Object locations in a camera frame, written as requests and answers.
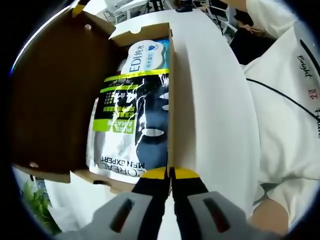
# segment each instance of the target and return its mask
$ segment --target person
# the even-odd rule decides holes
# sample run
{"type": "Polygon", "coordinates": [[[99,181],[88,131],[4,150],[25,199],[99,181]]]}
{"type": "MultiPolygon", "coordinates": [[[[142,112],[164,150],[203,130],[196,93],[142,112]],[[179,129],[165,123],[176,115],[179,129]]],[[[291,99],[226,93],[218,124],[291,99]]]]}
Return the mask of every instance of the person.
{"type": "Polygon", "coordinates": [[[236,9],[236,31],[230,47],[241,65],[247,65],[254,59],[261,57],[276,41],[266,31],[254,26],[248,13],[236,9]]]}
{"type": "MultiPolygon", "coordinates": [[[[320,117],[320,80],[314,56],[295,34],[301,23],[274,0],[222,0],[247,12],[275,43],[243,69],[247,79],[286,94],[320,117]]],[[[275,184],[250,222],[284,235],[306,212],[319,189],[320,121],[276,92],[248,81],[260,135],[259,183],[275,184]]]]}

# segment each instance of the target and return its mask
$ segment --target brown cardboard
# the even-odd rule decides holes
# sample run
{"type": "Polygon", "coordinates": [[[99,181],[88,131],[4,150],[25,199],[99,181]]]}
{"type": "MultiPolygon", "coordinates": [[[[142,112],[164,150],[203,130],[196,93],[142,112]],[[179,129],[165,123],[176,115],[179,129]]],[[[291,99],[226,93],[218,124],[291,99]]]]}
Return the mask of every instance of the brown cardboard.
{"type": "Polygon", "coordinates": [[[174,166],[174,113],[175,113],[175,96],[174,96],[174,66],[175,66],[175,49],[174,42],[172,40],[172,32],[170,31],[170,79],[169,79],[169,130],[168,130],[168,175],[170,167],[174,166]]]}
{"type": "MultiPolygon", "coordinates": [[[[70,182],[73,171],[93,184],[106,184],[116,191],[132,189],[132,184],[89,172],[86,144],[91,111],[104,79],[115,74],[126,56],[126,46],[168,37],[171,32],[169,24],[162,23],[109,39],[114,30],[86,12],[74,17],[69,9],[25,49],[11,76],[8,116],[12,163],[20,170],[63,183],[70,182]]],[[[172,41],[170,51],[171,88],[172,41]]],[[[172,119],[173,102],[169,102],[172,119]]]]}

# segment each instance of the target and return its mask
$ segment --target white shirt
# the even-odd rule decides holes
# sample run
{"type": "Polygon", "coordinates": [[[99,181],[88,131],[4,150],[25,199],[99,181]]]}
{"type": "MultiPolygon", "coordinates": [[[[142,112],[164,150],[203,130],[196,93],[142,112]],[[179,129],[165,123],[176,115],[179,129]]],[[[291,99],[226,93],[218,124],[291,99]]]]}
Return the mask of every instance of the white shirt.
{"type": "MultiPolygon", "coordinates": [[[[246,7],[254,26],[278,40],[244,68],[245,76],[281,91],[319,116],[319,76],[297,42],[295,16],[272,0],[246,0],[246,7]]],[[[287,210],[291,225],[319,189],[320,122],[278,93],[248,84],[259,125],[259,181],[279,184],[267,195],[287,210]]]]}

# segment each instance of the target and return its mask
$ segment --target green plant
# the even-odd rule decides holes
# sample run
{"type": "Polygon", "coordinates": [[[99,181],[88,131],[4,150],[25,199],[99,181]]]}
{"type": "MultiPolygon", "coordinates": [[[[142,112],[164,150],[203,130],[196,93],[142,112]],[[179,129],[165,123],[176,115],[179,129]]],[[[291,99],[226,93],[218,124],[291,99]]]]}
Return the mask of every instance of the green plant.
{"type": "Polygon", "coordinates": [[[43,223],[53,235],[56,235],[61,233],[61,230],[48,210],[49,200],[45,197],[44,193],[45,191],[43,189],[33,192],[32,187],[27,181],[23,185],[22,197],[30,206],[34,216],[43,223]]]}

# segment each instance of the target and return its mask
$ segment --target cardboard edge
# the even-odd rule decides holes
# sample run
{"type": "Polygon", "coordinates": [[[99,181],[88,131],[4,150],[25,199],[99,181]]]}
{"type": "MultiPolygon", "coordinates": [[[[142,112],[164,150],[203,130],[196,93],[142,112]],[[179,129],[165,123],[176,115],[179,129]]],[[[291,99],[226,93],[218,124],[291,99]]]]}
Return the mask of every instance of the cardboard edge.
{"type": "Polygon", "coordinates": [[[69,184],[70,181],[70,173],[53,173],[53,172],[45,172],[39,171],[36,169],[30,169],[23,166],[19,166],[17,164],[13,165],[14,168],[21,170],[22,172],[35,176],[37,178],[42,178],[49,181],[54,181],[58,183],[69,184]]]}
{"type": "Polygon", "coordinates": [[[141,27],[137,33],[124,32],[111,38],[118,47],[126,47],[142,40],[166,38],[170,31],[169,22],[163,22],[141,27]]]}
{"type": "Polygon", "coordinates": [[[175,149],[175,138],[174,138],[174,115],[175,115],[175,80],[174,80],[174,67],[175,67],[175,49],[172,40],[172,31],[169,28],[169,40],[170,40],[170,73],[169,73],[169,130],[168,130],[168,174],[170,168],[174,166],[174,149],[175,149]]]}
{"type": "Polygon", "coordinates": [[[120,192],[131,192],[135,184],[113,180],[103,175],[90,172],[88,169],[74,170],[75,175],[91,184],[100,184],[110,187],[110,192],[118,194],[120,192]]]}

